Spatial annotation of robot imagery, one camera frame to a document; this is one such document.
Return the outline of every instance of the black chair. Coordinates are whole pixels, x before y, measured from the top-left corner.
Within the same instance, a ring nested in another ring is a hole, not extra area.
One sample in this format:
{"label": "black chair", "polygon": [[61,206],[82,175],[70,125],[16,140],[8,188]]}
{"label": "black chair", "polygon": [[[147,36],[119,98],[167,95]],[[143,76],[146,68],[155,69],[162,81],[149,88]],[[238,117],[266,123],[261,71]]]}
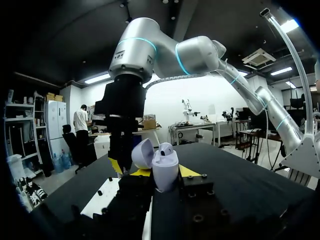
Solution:
{"label": "black chair", "polygon": [[93,143],[90,143],[87,145],[86,149],[79,147],[77,137],[71,132],[71,126],[69,124],[63,125],[62,131],[62,136],[70,149],[72,159],[78,165],[78,168],[75,170],[75,174],[77,174],[80,169],[97,160],[96,151],[93,147],[94,145]]}

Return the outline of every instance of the black table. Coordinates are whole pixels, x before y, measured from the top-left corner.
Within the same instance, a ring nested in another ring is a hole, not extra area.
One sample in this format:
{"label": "black table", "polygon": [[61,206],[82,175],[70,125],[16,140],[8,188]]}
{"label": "black table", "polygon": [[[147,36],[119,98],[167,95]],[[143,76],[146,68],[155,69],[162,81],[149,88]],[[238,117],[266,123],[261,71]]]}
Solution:
{"label": "black table", "polygon": [[[175,146],[179,162],[200,174],[207,174],[214,182],[214,191],[223,207],[235,222],[247,216],[257,220],[280,215],[289,205],[311,197],[312,189],[299,185],[281,175],[253,164],[205,143]],[[82,210],[108,177],[117,177],[107,156],[103,156],[80,171],[44,202],[49,210],[63,223],[73,219],[71,205]],[[152,239],[177,239],[181,230],[182,208],[178,190],[167,193],[154,192],[152,207]],[[50,225],[39,206],[31,215]]]}

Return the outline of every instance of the shelf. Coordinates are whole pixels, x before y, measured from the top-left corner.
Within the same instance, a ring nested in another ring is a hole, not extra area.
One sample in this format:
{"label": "shelf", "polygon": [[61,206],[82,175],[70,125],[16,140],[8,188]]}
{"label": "shelf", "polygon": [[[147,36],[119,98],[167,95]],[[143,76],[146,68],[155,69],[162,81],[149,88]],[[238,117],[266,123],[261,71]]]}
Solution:
{"label": "shelf", "polygon": [[33,172],[33,171],[30,170],[30,168],[26,167],[23,170],[24,170],[25,176],[29,177],[31,179],[35,178],[37,176],[37,174],[42,173],[41,169],[39,169],[38,171]]}
{"label": "shelf", "polygon": [[33,108],[33,104],[6,103],[6,107]]}
{"label": "shelf", "polygon": [[14,121],[30,121],[33,120],[33,117],[15,117],[15,118],[5,118],[5,122],[14,122]]}
{"label": "shelf", "polygon": [[37,156],[37,155],[38,155],[37,153],[32,153],[32,154],[30,154],[30,155],[27,155],[27,156],[25,156],[25,157],[22,157],[21,160],[26,160],[26,159],[35,157],[35,156]]}

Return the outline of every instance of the white refrigerator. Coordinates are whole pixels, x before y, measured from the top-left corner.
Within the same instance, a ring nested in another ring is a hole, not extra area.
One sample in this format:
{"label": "white refrigerator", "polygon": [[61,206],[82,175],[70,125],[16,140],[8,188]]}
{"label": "white refrigerator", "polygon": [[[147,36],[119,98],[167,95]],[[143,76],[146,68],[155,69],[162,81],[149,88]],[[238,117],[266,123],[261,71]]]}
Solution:
{"label": "white refrigerator", "polygon": [[67,124],[67,104],[61,101],[48,101],[45,107],[45,121],[52,158],[54,154],[60,156],[62,150],[64,150],[65,153],[69,153],[69,147],[62,136],[62,126]]}

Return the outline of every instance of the ceiling light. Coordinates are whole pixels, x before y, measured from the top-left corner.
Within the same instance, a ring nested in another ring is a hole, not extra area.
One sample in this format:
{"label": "ceiling light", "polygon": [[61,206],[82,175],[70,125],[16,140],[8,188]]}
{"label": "ceiling light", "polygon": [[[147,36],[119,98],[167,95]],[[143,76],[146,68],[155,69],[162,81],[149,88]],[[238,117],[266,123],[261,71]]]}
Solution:
{"label": "ceiling light", "polygon": [[296,29],[299,27],[298,23],[296,20],[292,19],[290,21],[285,22],[284,24],[281,25],[281,29],[285,32],[288,33],[292,31],[293,29]]}
{"label": "ceiling light", "polygon": [[271,75],[274,76],[274,75],[282,74],[282,73],[285,73],[285,72],[288,72],[291,70],[292,70],[292,67],[287,67],[287,68],[281,69],[279,71],[272,72]]}
{"label": "ceiling light", "polygon": [[100,76],[96,76],[96,77],[91,78],[91,79],[88,79],[88,80],[86,80],[86,81],[84,81],[84,82],[85,82],[86,84],[93,84],[93,83],[95,83],[95,82],[101,81],[101,80],[103,80],[103,79],[108,79],[108,78],[110,78],[109,73],[103,74],[103,75],[100,75]]}
{"label": "ceiling light", "polygon": [[242,77],[244,77],[244,76],[247,76],[247,75],[248,75],[248,73],[243,72],[243,71],[239,71],[239,74],[240,74]]}
{"label": "ceiling light", "polygon": [[288,84],[292,89],[296,88],[296,86],[290,81],[286,81],[285,83]]}

